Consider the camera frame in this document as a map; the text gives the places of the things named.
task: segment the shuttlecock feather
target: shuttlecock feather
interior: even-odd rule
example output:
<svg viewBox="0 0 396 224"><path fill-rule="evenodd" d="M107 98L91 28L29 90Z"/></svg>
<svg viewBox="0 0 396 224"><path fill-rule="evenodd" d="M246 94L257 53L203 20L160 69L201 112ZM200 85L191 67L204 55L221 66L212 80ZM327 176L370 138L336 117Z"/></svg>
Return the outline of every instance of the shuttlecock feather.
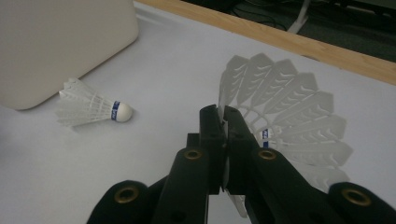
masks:
<svg viewBox="0 0 396 224"><path fill-rule="evenodd" d="M313 187L327 191L348 181L339 169L352 153L341 141L347 122L334 115L332 94L318 89L313 74L264 54L234 56L221 76L221 118L226 105L239 109L259 144L280 151Z"/></svg>
<svg viewBox="0 0 396 224"><path fill-rule="evenodd" d="M131 118L133 110L127 104L111 101L77 78L70 78L59 91L61 97L55 114L65 126L76 126L113 119L124 122Z"/></svg>

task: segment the brass screw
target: brass screw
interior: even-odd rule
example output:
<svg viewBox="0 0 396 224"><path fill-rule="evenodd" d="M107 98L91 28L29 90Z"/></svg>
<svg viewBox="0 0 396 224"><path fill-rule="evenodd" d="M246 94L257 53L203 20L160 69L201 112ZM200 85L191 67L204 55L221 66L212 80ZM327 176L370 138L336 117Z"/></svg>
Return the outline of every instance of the brass screw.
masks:
<svg viewBox="0 0 396 224"><path fill-rule="evenodd" d="M368 206L372 203L369 196L356 189L343 189L341 193L348 201L360 206Z"/></svg>
<svg viewBox="0 0 396 224"><path fill-rule="evenodd" d="M114 200L117 203L130 203L131 201L135 200L138 195L139 189L134 185L130 185L119 189L114 195Z"/></svg>
<svg viewBox="0 0 396 224"><path fill-rule="evenodd" d="M265 159L265 160L268 160L268 161L274 160L276 158L276 154L273 151L270 151L270 150L267 150L267 149L261 150L259 152L259 156L262 159Z"/></svg>
<svg viewBox="0 0 396 224"><path fill-rule="evenodd" d="M187 158L188 160L195 161L202 157L202 152L197 149L190 149L184 152L184 157Z"/></svg>

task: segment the shuttlecock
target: shuttlecock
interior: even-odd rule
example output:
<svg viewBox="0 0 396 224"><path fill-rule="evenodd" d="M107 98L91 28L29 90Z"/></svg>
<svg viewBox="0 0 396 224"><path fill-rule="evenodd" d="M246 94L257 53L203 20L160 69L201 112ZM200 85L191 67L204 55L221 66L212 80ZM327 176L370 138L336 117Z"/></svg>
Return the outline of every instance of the shuttlecock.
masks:
<svg viewBox="0 0 396 224"><path fill-rule="evenodd" d="M318 89L313 74L264 54L234 56L221 77L221 118L225 105L239 109L259 144L280 151L313 187L348 181L339 169L352 153L341 141L347 122L334 115L332 94Z"/></svg>
<svg viewBox="0 0 396 224"><path fill-rule="evenodd" d="M127 104L110 101L77 78L70 78L59 91L61 97L55 114L65 126L76 126L113 119L124 122L131 118L133 110Z"/></svg>

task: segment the black mechanical arm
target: black mechanical arm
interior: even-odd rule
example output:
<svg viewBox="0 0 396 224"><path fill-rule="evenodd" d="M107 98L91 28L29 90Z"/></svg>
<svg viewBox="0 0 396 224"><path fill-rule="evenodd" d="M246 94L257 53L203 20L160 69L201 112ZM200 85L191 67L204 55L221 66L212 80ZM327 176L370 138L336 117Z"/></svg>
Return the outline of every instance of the black mechanical arm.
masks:
<svg viewBox="0 0 396 224"><path fill-rule="evenodd" d="M390 224L396 212L370 190L352 183L311 187L276 150L260 147L238 110L226 106L224 132L215 105L200 111L199 133L175 158L168 176L150 187L123 181L94 207L88 224L203 224L208 196L220 188L245 195L255 224Z"/></svg>

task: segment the wooden strip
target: wooden strip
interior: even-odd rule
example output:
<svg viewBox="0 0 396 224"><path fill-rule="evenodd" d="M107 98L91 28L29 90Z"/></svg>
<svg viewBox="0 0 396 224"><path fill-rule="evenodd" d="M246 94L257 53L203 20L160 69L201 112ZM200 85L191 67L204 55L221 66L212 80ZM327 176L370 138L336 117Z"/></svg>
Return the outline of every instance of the wooden strip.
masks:
<svg viewBox="0 0 396 224"><path fill-rule="evenodd" d="M178 0L136 0L142 4L219 27L293 53L396 85L396 63L342 49Z"/></svg>

